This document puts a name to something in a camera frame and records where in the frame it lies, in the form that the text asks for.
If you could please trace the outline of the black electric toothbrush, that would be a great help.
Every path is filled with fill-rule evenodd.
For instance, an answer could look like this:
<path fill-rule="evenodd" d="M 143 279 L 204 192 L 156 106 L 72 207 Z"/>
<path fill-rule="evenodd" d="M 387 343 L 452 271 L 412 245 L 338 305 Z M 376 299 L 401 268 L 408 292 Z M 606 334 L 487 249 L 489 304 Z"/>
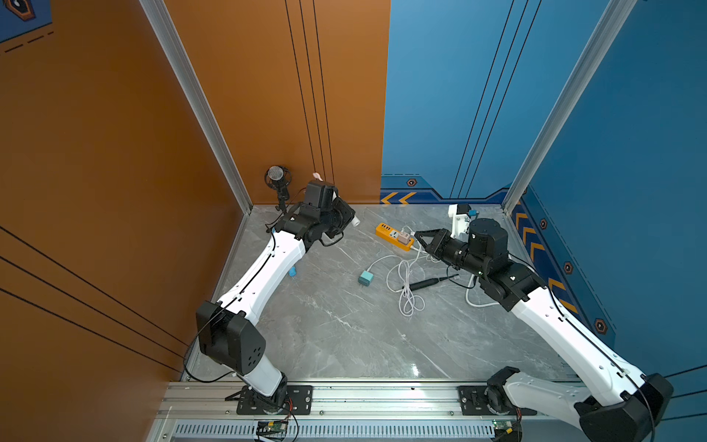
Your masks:
<path fill-rule="evenodd" d="M 420 290 L 423 288 L 432 287 L 432 285 L 437 285 L 437 284 L 447 281 L 453 277 L 456 277 L 456 274 L 453 274 L 452 276 L 427 278 L 423 281 L 419 281 L 419 282 L 415 282 L 415 283 L 410 284 L 409 289 L 411 292 L 414 292 L 416 290 Z"/>

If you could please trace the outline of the teal usb charger block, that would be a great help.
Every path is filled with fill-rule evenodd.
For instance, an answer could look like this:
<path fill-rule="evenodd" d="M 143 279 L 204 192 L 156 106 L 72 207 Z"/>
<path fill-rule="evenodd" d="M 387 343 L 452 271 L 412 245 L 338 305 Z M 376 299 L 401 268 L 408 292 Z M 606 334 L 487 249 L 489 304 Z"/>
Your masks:
<path fill-rule="evenodd" d="M 370 271 L 363 271 L 358 278 L 358 283 L 364 287 L 369 287 L 373 280 L 374 275 Z"/>

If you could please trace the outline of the white pink electric toothbrush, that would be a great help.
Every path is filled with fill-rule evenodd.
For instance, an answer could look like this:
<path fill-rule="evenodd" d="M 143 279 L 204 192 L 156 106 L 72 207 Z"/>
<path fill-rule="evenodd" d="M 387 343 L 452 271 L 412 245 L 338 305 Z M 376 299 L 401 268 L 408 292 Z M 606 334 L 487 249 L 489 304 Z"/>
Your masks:
<path fill-rule="evenodd" d="M 313 172 L 312 175 L 313 175 L 313 180 L 316 180 L 317 182 L 321 182 L 321 183 L 326 184 L 325 180 L 322 179 L 320 173 L 318 173 L 318 172 Z M 337 193 L 337 190 L 335 189 L 335 186 L 332 184 L 331 187 L 333 187 L 334 190 L 333 190 L 333 192 L 331 193 L 331 198 L 330 198 L 330 200 L 331 200 L 331 202 L 334 202 L 334 201 L 336 201 L 337 199 L 340 199 L 340 197 L 338 196 L 338 193 Z M 354 227 L 358 227 L 358 226 L 360 225 L 360 219 L 359 219 L 356 215 L 352 215 L 352 219 L 349 221 L 349 223 L 350 223 L 352 226 L 354 226 Z"/>

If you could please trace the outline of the pink usb charger block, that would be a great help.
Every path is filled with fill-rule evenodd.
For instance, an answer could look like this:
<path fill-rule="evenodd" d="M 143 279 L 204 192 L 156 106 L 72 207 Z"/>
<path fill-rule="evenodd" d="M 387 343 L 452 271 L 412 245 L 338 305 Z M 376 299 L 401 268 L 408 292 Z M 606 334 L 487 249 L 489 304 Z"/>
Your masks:
<path fill-rule="evenodd" d="M 409 233 L 406 232 L 400 232 L 398 236 L 398 241 L 404 246 L 408 246 L 411 244 L 412 237 Z"/>

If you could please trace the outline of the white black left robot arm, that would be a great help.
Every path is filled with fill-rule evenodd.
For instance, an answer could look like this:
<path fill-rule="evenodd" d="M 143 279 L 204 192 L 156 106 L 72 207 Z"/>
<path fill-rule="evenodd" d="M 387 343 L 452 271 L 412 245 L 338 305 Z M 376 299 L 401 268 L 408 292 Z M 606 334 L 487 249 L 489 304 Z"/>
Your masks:
<path fill-rule="evenodd" d="M 304 201 L 268 229 L 268 244 L 244 276 L 217 302 L 206 301 L 197 309 L 200 353 L 237 374 L 266 408 L 283 406 L 287 378 L 265 355 L 266 340 L 257 329 L 261 313 L 311 246 L 324 236 L 336 243 L 354 220 L 355 210 L 333 184 L 311 180 Z"/>

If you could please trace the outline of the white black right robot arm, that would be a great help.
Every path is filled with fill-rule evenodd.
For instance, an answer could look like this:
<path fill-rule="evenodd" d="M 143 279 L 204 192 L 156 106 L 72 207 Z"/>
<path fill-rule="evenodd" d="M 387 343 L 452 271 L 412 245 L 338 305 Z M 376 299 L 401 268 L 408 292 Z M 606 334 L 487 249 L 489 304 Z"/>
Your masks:
<path fill-rule="evenodd" d="M 491 413 L 519 419 L 522 410 L 534 410 L 580 429 L 591 441 L 655 439 L 673 386 L 658 373 L 644 374 L 591 333 L 532 267 L 515 261 L 498 222 L 471 221 L 465 241 L 445 228 L 414 237 L 435 259 L 475 276 L 484 294 L 530 326 L 582 381 L 573 389 L 506 366 L 487 381 Z"/>

